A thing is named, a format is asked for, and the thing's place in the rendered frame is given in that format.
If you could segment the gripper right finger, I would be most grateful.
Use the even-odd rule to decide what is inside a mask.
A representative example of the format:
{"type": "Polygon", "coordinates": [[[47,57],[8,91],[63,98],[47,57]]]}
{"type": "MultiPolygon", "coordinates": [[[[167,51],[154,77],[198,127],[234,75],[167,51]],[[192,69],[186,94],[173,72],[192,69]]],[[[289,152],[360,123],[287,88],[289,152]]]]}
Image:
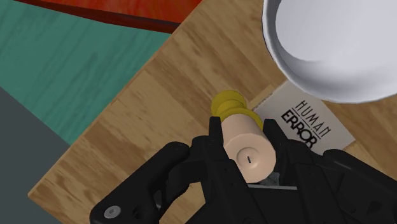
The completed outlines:
{"type": "Polygon", "coordinates": [[[282,186],[295,186],[306,224],[397,224],[397,181],[345,151],[318,155],[288,139],[273,119],[263,133],[282,186]]]}

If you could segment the red furniture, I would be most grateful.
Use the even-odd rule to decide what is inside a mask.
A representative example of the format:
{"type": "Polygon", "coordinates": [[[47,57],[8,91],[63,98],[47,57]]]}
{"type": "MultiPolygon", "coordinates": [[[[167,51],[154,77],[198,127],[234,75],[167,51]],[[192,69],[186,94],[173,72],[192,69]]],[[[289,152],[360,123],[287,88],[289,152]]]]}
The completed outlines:
{"type": "Polygon", "coordinates": [[[202,0],[16,0],[107,24],[173,33],[202,0]]]}

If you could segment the white book with black lettering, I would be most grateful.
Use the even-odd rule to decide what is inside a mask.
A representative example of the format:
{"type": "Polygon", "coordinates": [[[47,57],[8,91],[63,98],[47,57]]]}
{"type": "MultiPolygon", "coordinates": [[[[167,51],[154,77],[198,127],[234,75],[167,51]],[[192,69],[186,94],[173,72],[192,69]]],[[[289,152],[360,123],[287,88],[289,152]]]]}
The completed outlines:
{"type": "Polygon", "coordinates": [[[274,119],[286,137],[301,141],[315,153],[344,150],[355,141],[352,134],[322,100],[289,81],[254,108],[261,119],[274,119]]]}

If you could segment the beige bottle with yellow cap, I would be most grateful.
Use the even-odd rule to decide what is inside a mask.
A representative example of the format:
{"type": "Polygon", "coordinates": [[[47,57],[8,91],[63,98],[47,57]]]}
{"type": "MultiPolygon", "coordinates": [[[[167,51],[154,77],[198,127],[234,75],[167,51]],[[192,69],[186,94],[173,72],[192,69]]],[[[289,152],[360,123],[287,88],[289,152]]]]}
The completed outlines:
{"type": "Polygon", "coordinates": [[[212,116],[221,119],[223,146],[247,183],[266,179],[274,170],[274,147],[263,133],[261,118],[234,90],[218,93],[211,103],[212,116]]]}

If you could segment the white bowl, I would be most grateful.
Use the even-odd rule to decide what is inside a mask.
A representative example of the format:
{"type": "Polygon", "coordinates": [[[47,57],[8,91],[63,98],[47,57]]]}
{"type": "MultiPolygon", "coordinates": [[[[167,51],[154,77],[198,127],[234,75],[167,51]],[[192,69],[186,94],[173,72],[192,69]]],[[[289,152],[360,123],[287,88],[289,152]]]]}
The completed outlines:
{"type": "Polygon", "coordinates": [[[397,95],[397,0],[263,0],[262,30],[277,67],[310,95],[397,95]]]}

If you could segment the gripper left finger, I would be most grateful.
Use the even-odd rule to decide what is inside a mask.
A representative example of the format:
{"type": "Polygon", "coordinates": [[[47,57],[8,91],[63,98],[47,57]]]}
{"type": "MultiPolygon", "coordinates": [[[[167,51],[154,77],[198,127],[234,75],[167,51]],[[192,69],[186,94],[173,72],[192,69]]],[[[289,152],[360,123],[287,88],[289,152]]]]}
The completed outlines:
{"type": "Polygon", "coordinates": [[[204,205],[186,224],[245,224],[248,187],[223,148],[221,122],[209,120],[209,133],[192,144],[170,142],[91,210],[90,224],[160,224],[172,203],[200,183],[204,205]]]}

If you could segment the wooden table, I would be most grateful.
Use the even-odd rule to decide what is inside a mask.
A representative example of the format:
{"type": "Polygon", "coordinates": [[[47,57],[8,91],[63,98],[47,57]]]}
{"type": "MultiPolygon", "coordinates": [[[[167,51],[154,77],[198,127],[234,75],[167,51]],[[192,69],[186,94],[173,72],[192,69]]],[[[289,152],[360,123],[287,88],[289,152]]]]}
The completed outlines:
{"type": "MultiPolygon", "coordinates": [[[[29,198],[63,224],[90,224],[92,208],[166,144],[190,146],[208,135],[218,93],[234,90],[254,111],[289,81],[267,50],[262,10],[263,0],[203,0],[29,198]]],[[[355,138],[342,151],[397,181],[397,95],[355,104],[322,101],[355,138]]],[[[257,183],[242,176],[245,224],[306,224],[297,188],[282,186],[279,177],[274,170],[257,183]]],[[[193,183],[160,224],[186,224],[204,202],[200,183],[193,183]]]]}

